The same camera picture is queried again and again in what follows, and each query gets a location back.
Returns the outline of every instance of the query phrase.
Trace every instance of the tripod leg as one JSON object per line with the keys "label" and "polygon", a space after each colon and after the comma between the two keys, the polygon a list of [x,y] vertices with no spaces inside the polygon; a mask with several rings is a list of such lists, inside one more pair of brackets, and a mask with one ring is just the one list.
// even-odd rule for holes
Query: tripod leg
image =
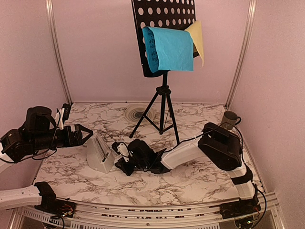
{"label": "tripod leg", "polygon": [[166,102],[166,95],[162,95],[162,100],[161,100],[161,115],[160,115],[160,134],[163,134],[163,124],[164,124],[164,114],[165,114],[165,102]]}
{"label": "tripod leg", "polygon": [[140,118],[140,120],[138,121],[137,125],[135,126],[135,128],[133,129],[132,133],[129,135],[129,138],[132,138],[134,133],[137,131],[138,127],[140,126],[141,122],[143,121],[145,115],[147,114],[147,112],[149,111],[149,109],[151,108],[151,106],[153,105],[153,102],[156,100],[156,98],[158,97],[158,92],[156,92],[156,94],[154,94],[151,102],[148,104],[146,110],[144,111],[144,113],[142,114],[142,117]]}
{"label": "tripod leg", "polygon": [[175,120],[175,115],[173,113],[173,105],[172,105],[172,101],[171,101],[171,96],[169,94],[166,94],[166,98],[167,98],[168,109],[170,111],[170,115],[171,115],[172,121],[173,121],[173,128],[175,130],[176,141],[177,141],[177,144],[179,144],[180,140],[179,140],[178,129],[177,129],[177,124],[176,124],[176,120]]}

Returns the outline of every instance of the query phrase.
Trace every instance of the yellow cloth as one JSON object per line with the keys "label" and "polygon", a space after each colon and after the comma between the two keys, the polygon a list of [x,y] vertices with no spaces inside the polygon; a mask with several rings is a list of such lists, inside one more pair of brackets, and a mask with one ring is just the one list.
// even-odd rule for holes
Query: yellow cloth
{"label": "yellow cloth", "polygon": [[202,38],[202,26],[201,21],[195,21],[192,25],[190,25],[185,31],[188,31],[193,40],[195,50],[199,53],[202,59],[202,66],[204,65],[204,53],[203,53],[203,38]]}

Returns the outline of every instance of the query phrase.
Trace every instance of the aluminum frame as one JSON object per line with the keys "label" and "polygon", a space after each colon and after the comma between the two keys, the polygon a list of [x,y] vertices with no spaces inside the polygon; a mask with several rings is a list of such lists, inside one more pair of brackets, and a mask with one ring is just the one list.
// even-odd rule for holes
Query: aluminum frame
{"label": "aluminum frame", "polygon": [[57,38],[57,32],[56,32],[56,26],[55,26],[55,18],[54,18],[54,13],[53,13],[53,1],[52,0],[46,0],[46,8],[47,8],[47,17],[48,17],[48,23],[51,31],[51,37],[52,37],[52,44],[53,44],[53,49],[55,53],[55,58],[56,58],[56,64],[58,67],[58,71],[60,74],[61,78],[61,84],[63,87],[63,92],[65,94],[67,103],[70,105],[72,104],[72,98],[71,94],[69,91],[68,83],[67,83],[67,78],[66,74],[64,71],[64,67],[62,64],[61,60],[61,53],[59,49],[59,44],[58,44],[58,38]]}
{"label": "aluminum frame", "polygon": [[255,11],[256,11],[256,3],[257,3],[257,0],[250,0],[242,49],[241,49],[241,52],[240,52],[240,55],[239,55],[239,60],[238,60],[238,64],[237,64],[237,67],[236,67],[236,70],[235,70],[235,74],[234,74],[233,82],[232,82],[232,85],[231,85],[231,89],[230,89],[227,101],[225,103],[225,107],[227,109],[230,109],[233,98],[235,96],[236,89],[237,89],[237,86],[238,86],[238,82],[240,80],[240,76],[241,76],[243,65],[244,65],[244,59],[245,59],[245,56],[246,56],[248,48],[249,48],[250,39],[251,39],[251,36],[252,36],[252,30],[253,30],[254,15],[255,15]]}

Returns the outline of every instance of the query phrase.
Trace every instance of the black perforated panel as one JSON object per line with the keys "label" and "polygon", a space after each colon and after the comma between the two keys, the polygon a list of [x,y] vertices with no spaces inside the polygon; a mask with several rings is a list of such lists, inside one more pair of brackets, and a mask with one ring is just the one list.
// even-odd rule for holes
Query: black perforated panel
{"label": "black perforated panel", "polygon": [[145,26],[185,30],[195,22],[194,0],[132,0],[141,63],[145,77],[157,77],[168,71],[152,73],[148,66],[142,28]]}

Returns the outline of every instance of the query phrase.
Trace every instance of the circular object on floor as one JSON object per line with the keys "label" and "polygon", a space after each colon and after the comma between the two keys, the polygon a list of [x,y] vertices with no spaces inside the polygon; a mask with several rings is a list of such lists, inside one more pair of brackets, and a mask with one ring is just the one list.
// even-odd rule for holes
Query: circular object on floor
{"label": "circular object on floor", "polygon": [[[138,121],[142,117],[144,111],[146,109],[146,105],[144,104],[130,104],[124,115],[127,122],[137,125]],[[153,121],[155,117],[155,111],[153,108],[150,108],[146,116]],[[147,119],[143,119],[142,124],[148,123]]]}

